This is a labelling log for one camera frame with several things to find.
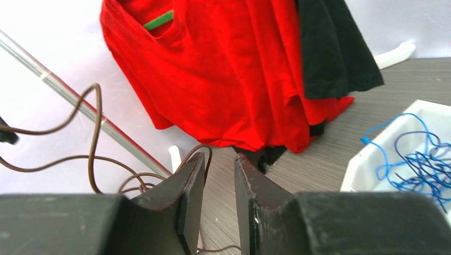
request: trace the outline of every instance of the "brown cable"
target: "brown cable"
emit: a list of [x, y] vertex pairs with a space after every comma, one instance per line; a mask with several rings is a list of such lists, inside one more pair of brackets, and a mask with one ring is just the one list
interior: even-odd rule
[[[88, 155], [75, 155], [75, 156], [70, 156], [70, 157], [65, 157], [65, 158], [61, 158], [58, 160], [55, 160], [53, 162], [50, 162], [48, 164], [45, 164], [43, 166], [40, 167], [35, 167], [35, 168], [22, 168], [22, 167], [17, 167], [14, 166], [10, 163], [8, 163], [5, 159], [3, 159], [0, 156], [0, 164], [2, 164], [3, 166], [16, 171], [16, 172], [21, 172], [21, 173], [33, 173], [33, 172], [39, 172], [42, 170], [45, 170], [49, 167], [58, 165], [60, 163], [63, 162], [67, 162], [69, 160], [74, 160], [74, 159], [82, 159], [82, 158], [87, 158], [88, 159], [88, 177], [89, 177], [89, 183], [91, 185], [91, 188], [93, 189], [93, 191], [96, 194], [103, 194], [98, 186], [97, 183], [95, 181], [95, 176], [94, 176], [94, 159], [98, 159], [98, 160], [103, 160], [103, 161], [107, 161], [110, 163], [114, 163], [118, 166], [123, 167], [124, 169], [128, 170], [132, 175], [127, 178], [125, 181], [122, 182], [118, 193], [119, 194], [125, 194], [129, 191], [139, 191], [140, 193], [144, 193], [148, 190], [148, 186], [150, 187], [154, 187], [154, 184], [151, 183], [145, 183], [143, 181], [143, 179], [141, 178], [141, 176], [150, 176], [150, 177], [155, 177], [158, 178], [162, 181], [165, 180], [164, 177], [158, 175], [158, 174], [154, 174], [154, 173], [136, 173], [133, 169], [131, 169], [129, 166], [125, 165], [122, 162], [119, 162], [115, 159], [112, 158], [108, 158], [108, 157], [102, 157], [102, 156], [96, 156], [95, 152], [96, 152], [96, 148], [97, 148], [97, 144], [98, 144], [98, 139], [100, 136], [100, 131], [101, 131], [101, 127], [102, 127], [102, 91], [100, 88], [100, 85], [98, 83], [95, 83], [91, 86], [89, 86], [81, 95], [80, 95], [80, 99], [77, 101], [77, 103], [75, 104], [74, 109], [72, 110], [72, 112], [70, 113], [69, 117], [60, 125], [49, 129], [49, 130], [43, 130], [43, 131], [30, 131], [30, 130], [24, 130], [24, 129], [18, 129], [18, 128], [14, 128], [14, 127], [9, 127], [6, 125], [0, 125], [0, 130], [3, 131], [8, 131], [8, 132], [15, 132], [15, 133], [19, 133], [19, 134], [27, 134], [27, 135], [45, 135], [45, 134], [51, 134], [54, 132], [57, 132], [63, 128], [65, 128], [67, 125], [69, 125], [69, 123], [71, 123], [73, 121], [73, 119], [75, 118], [75, 116], [78, 113], [78, 110], [81, 107], [81, 104], [83, 103], [84, 99], [89, 95], [89, 93], [91, 93], [93, 90], [96, 90], [96, 106], [97, 106], [97, 111], [96, 111], [96, 119], [95, 119], [95, 128], [94, 128], [94, 134], [93, 134], [93, 138], [91, 141], [91, 147], [89, 149], [89, 154]], [[205, 182], [207, 180], [207, 175], [208, 175], [208, 169], [210, 168], [210, 163], [212, 160], [212, 149], [210, 146], [207, 145], [203, 145], [200, 144], [196, 147], [194, 147], [187, 155], [186, 157], [182, 160], [182, 162], [180, 163], [179, 167], [177, 168], [176, 172], [181, 169], [186, 162], [190, 159], [190, 157], [193, 155], [194, 152], [196, 152], [198, 149], [205, 147], [208, 149], [208, 161], [207, 164], [205, 166]], [[125, 186], [133, 179], [137, 179], [140, 183], [140, 186], [137, 188], [129, 188], [129, 189], [125, 189]], [[219, 249], [219, 250], [208, 250], [208, 249], [201, 249], [198, 248], [199, 251], [201, 252], [210, 252], [210, 253], [214, 253], [214, 252], [221, 252], [224, 251], [226, 249], [230, 249], [230, 248], [236, 248], [241, 250], [240, 247], [236, 246], [236, 245], [230, 245], [228, 247]]]

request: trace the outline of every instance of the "black fabric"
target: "black fabric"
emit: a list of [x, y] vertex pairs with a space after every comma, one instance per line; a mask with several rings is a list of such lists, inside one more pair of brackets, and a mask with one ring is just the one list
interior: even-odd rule
[[344, 0], [295, 1], [306, 98], [338, 98], [383, 85], [379, 68]]
[[[8, 124], [0, 117], [0, 125], [8, 126]], [[19, 137], [14, 132], [7, 132], [4, 130], [0, 130], [0, 142], [7, 142], [9, 144], [16, 144], [19, 140]]]
[[[325, 122], [310, 126], [310, 136], [318, 137], [324, 133]], [[285, 146], [267, 147], [257, 152], [240, 149], [232, 146], [235, 152], [244, 154], [250, 162], [263, 174], [266, 174], [266, 165], [273, 165], [287, 150]]]

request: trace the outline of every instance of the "black object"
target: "black object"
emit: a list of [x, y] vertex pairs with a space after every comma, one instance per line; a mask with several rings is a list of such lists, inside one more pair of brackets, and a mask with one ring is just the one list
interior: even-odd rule
[[[318, 125], [309, 126], [310, 137], [318, 137], [324, 133], [325, 122]], [[287, 151], [285, 146], [266, 147], [262, 150], [253, 152], [232, 146], [237, 154], [244, 154], [250, 162], [263, 174], [266, 174], [266, 165], [273, 165]]]
[[383, 85], [344, 0], [294, 1], [300, 19], [306, 98], [339, 98]]
[[445, 255], [451, 229], [412, 193], [297, 193], [235, 161], [241, 254]]
[[[0, 125], [8, 126], [8, 124], [0, 117]], [[0, 130], [0, 142], [7, 142], [12, 145], [16, 144], [19, 137], [14, 132]]]
[[196, 254], [204, 154], [131, 200], [120, 195], [3, 195], [0, 254]]

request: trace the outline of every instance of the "wire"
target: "wire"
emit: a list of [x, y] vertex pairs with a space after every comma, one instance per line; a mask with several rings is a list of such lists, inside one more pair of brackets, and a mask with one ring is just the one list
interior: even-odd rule
[[[367, 136], [374, 130], [382, 128], [393, 122], [398, 117], [405, 115], [411, 115], [417, 118], [423, 125], [424, 131], [412, 131], [400, 134], [394, 141], [394, 150], [402, 161], [390, 164], [386, 151], [379, 144], [370, 141]], [[402, 155], [398, 149], [398, 143], [401, 138], [407, 135], [419, 133], [425, 134], [424, 152], [415, 151], [407, 155]], [[401, 192], [416, 192], [429, 196], [438, 203], [445, 213], [447, 213], [444, 204], [451, 201], [451, 199], [444, 198], [442, 191], [443, 189], [451, 189], [451, 166], [447, 163], [451, 162], [451, 158], [440, 158], [447, 155], [451, 151], [451, 144], [441, 142], [440, 138], [436, 134], [429, 131], [426, 123], [421, 118], [412, 113], [400, 114], [392, 120], [370, 129], [361, 138], [361, 140], [365, 145], [372, 144], [378, 147], [383, 153], [385, 164], [377, 167], [375, 170], [376, 176], [379, 180], [387, 180], [395, 189]], [[437, 156], [436, 154], [443, 148], [445, 150]], [[392, 181], [389, 175], [392, 169], [403, 165], [407, 165], [415, 175], [410, 178], [404, 178], [398, 173], [394, 173], [394, 175], [399, 178], [400, 182]], [[385, 169], [383, 175], [380, 174], [382, 169]], [[425, 192], [425, 188], [429, 188], [430, 192]]]
[[[75, 118], [75, 116], [78, 113], [78, 110], [81, 107], [81, 104], [83, 103], [84, 99], [93, 91], [96, 91], [96, 106], [97, 106], [97, 112], [96, 112], [96, 119], [95, 119], [95, 128], [94, 128], [94, 134], [93, 134], [93, 138], [91, 140], [91, 146], [89, 149], [89, 154], [88, 155], [75, 155], [75, 156], [70, 156], [70, 157], [64, 157], [58, 160], [55, 160], [53, 162], [47, 163], [43, 166], [40, 167], [35, 167], [35, 168], [22, 168], [22, 167], [18, 167], [15, 165], [10, 164], [9, 162], [7, 162], [4, 158], [2, 158], [0, 156], [0, 164], [2, 164], [3, 166], [16, 171], [16, 172], [20, 172], [20, 173], [33, 173], [33, 172], [39, 172], [42, 170], [45, 170], [47, 168], [53, 167], [55, 165], [61, 164], [63, 162], [67, 162], [70, 160], [74, 160], [74, 159], [88, 159], [88, 177], [89, 177], [89, 183], [91, 185], [91, 188], [93, 189], [93, 191], [96, 194], [103, 194], [102, 191], [100, 191], [100, 189], [97, 186], [96, 180], [95, 180], [95, 175], [94, 175], [94, 160], [98, 159], [98, 160], [103, 160], [106, 162], [110, 162], [113, 164], [116, 164], [118, 166], [121, 166], [122, 168], [126, 169], [128, 172], [130, 172], [132, 175], [130, 177], [128, 177], [125, 181], [122, 182], [122, 184], [120, 185], [120, 188], [118, 189], [118, 194], [125, 194], [127, 192], [130, 191], [139, 191], [141, 194], [146, 192], [147, 190], [149, 190], [149, 186], [150, 187], [154, 187], [154, 184], [151, 183], [145, 183], [143, 181], [143, 179], [141, 178], [142, 176], [150, 176], [150, 177], [155, 177], [158, 178], [162, 181], [165, 180], [165, 178], [163, 176], [160, 176], [158, 174], [154, 174], [154, 173], [137, 173], [136, 171], [134, 171], [132, 168], [130, 168], [129, 166], [127, 166], [126, 164], [119, 162], [115, 159], [112, 158], [108, 158], [108, 157], [102, 157], [102, 156], [96, 156], [96, 148], [97, 148], [97, 144], [98, 144], [98, 140], [99, 140], [99, 136], [100, 136], [100, 131], [101, 131], [101, 127], [102, 127], [102, 91], [101, 91], [101, 87], [98, 83], [95, 83], [91, 86], [89, 86], [81, 95], [79, 100], [77, 101], [77, 103], [74, 106], [74, 109], [72, 110], [72, 112], [69, 114], [69, 117], [63, 121], [63, 123], [61, 123], [60, 125], [49, 129], [49, 130], [43, 130], [43, 131], [30, 131], [30, 130], [25, 130], [25, 129], [18, 129], [15, 127], [9, 127], [6, 125], [0, 125], [0, 130], [3, 131], [7, 131], [7, 132], [15, 132], [15, 133], [19, 133], [19, 134], [27, 134], [27, 135], [46, 135], [46, 134], [51, 134], [51, 133], [55, 133], [63, 128], [65, 128], [67, 125], [69, 125], [69, 123], [71, 123], [73, 121], [73, 119]], [[204, 182], [204, 186], [207, 180], [207, 176], [208, 176], [208, 170], [210, 169], [210, 164], [212, 161], [212, 156], [213, 156], [213, 151], [212, 148], [210, 146], [204, 145], [204, 144], [200, 144], [197, 145], [196, 147], [192, 148], [192, 150], [186, 155], [186, 157], [182, 160], [182, 162], [180, 163], [179, 167], [177, 168], [176, 172], [178, 170], [180, 170], [185, 164], [186, 162], [190, 159], [190, 157], [200, 148], [207, 148], [208, 149], [208, 160], [207, 160], [207, 164], [205, 165], [205, 182]], [[135, 187], [135, 188], [129, 188], [129, 189], [124, 189], [125, 186], [133, 179], [137, 179], [139, 181], [139, 187]], [[231, 245], [219, 250], [207, 250], [207, 249], [200, 249], [198, 248], [199, 251], [203, 251], [203, 252], [210, 252], [210, 253], [214, 253], [214, 252], [221, 252], [223, 250], [229, 249], [229, 248], [237, 248], [239, 250], [241, 250], [240, 247], [236, 246], [236, 245]]]

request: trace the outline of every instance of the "plastic container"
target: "plastic container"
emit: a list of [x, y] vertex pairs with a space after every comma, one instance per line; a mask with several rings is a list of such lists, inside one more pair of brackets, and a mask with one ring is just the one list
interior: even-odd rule
[[[449, 125], [451, 122], [450, 106], [417, 100], [407, 108], [404, 113], [416, 114], [419, 118], [423, 119], [429, 131], [440, 138], [441, 142], [451, 143], [451, 128]], [[389, 124], [372, 141], [380, 145], [386, 151], [389, 163], [400, 162], [402, 159], [396, 153], [394, 142], [399, 135], [410, 131], [424, 131], [424, 127], [414, 116], [400, 116]], [[415, 151], [423, 151], [424, 145], [424, 133], [410, 134], [408, 138], [400, 139], [398, 149], [402, 155], [405, 155]], [[451, 152], [446, 155], [446, 158], [451, 158]], [[381, 150], [375, 145], [366, 145], [349, 161], [340, 191], [397, 191], [397, 189], [391, 186], [387, 180], [380, 181], [376, 176], [376, 168], [384, 164], [385, 160]], [[399, 180], [394, 175], [395, 173], [398, 173], [404, 178], [415, 176], [415, 173], [407, 165], [391, 169], [389, 176], [392, 181]], [[445, 191], [443, 196], [451, 198], [451, 190]], [[450, 212], [451, 202], [445, 204], [445, 208]], [[451, 213], [448, 214], [448, 220], [451, 220]]]

